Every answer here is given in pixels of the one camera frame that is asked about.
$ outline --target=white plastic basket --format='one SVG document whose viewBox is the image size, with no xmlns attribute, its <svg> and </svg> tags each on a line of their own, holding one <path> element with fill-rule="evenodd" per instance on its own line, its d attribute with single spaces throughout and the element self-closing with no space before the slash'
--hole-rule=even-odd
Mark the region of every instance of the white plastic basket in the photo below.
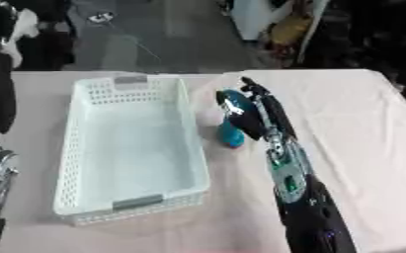
<svg viewBox="0 0 406 253">
<path fill-rule="evenodd" d="M 53 210 L 74 224 L 199 205 L 209 177 L 177 76 L 74 86 Z"/>
</svg>

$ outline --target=wire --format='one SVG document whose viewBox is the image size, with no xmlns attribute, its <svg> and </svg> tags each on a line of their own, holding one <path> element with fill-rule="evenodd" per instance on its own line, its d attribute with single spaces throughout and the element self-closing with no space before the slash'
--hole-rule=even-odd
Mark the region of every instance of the wire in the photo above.
<svg viewBox="0 0 406 253">
<path fill-rule="evenodd" d="M 133 42 L 136 46 L 142 48 L 143 50 L 145 50 L 148 54 L 150 54 L 151 56 L 153 56 L 154 58 L 158 59 L 158 61 L 160 63 L 162 63 L 162 59 L 161 57 L 159 57 L 157 54 L 155 54 L 154 52 L 152 52 L 147 46 L 145 46 L 144 44 L 140 43 L 139 41 L 137 41 L 136 39 L 133 38 L 133 36 L 131 36 L 129 33 L 127 33 L 124 29 L 121 29 L 119 27 L 117 27 L 116 25 L 114 25 L 111 21 L 102 23 L 102 24 L 97 24 L 97 23 L 93 23 L 90 22 L 89 17 L 84 17 L 83 13 L 80 10 L 80 5 L 89 7 L 90 10 L 96 11 L 98 13 L 105 13 L 105 12 L 111 12 L 114 13 L 112 10 L 109 10 L 108 8 L 98 8 L 94 3 L 91 3 L 89 1 L 73 1 L 72 5 L 74 7 L 74 10 L 76 12 L 76 14 L 84 19 L 86 21 L 86 24 L 88 24 L 91 27 L 104 27 L 107 26 L 109 28 L 114 29 L 116 32 L 120 33 L 123 35 L 123 37 L 131 42 Z"/>
</svg>

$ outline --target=blue object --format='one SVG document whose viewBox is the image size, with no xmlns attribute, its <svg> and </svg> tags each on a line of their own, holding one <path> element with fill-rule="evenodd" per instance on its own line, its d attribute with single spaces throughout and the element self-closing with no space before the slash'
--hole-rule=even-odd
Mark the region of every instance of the blue object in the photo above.
<svg viewBox="0 0 406 253">
<path fill-rule="evenodd" d="M 218 128 L 219 140 L 229 147 L 239 147 L 244 143 L 244 133 L 233 126 L 227 118 Z"/>
<path fill-rule="evenodd" d="M 253 104 L 240 92 L 234 90 L 222 91 L 227 96 L 228 100 L 236 107 L 244 110 L 249 110 Z M 228 118 L 224 118 L 224 122 L 218 129 L 219 140 L 229 147 L 239 147 L 244 143 L 244 133 L 230 123 Z"/>
</svg>

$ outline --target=white tablecloth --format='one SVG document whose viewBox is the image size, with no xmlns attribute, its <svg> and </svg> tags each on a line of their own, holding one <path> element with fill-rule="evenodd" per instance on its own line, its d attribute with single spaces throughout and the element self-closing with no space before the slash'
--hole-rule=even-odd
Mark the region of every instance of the white tablecloth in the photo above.
<svg viewBox="0 0 406 253">
<path fill-rule="evenodd" d="M 71 86 L 115 72 L 16 73 L 18 117 L 3 137 L 21 156 L 2 253 L 288 252 L 267 171 L 265 143 L 215 139 L 214 91 L 247 75 L 283 103 L 360 252 L 406 252 L 406 102 L 367 70 L 185 75 L 211 188 L 204 204 L 126 221 L 71 227 L 51 212 Z"/>
</svg>

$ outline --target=basket side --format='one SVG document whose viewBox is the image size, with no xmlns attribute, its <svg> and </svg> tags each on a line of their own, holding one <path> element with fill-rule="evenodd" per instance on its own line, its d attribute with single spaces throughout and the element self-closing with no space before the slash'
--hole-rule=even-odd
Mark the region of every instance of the basket side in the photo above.
<svg viewBox="0 0 406 253">
<path fill-rule="evenodd" d="M 68 215 L 78 207 L 80 198 L 80 163 L 82 159 L 82 129 L 87 113 L 87 103 L 83 93 L 82 82 L 73 88 L 68 119 L 64 134 L 61 162 L 58 172 L 53 211 L 60 215 Z"/>
</svg>

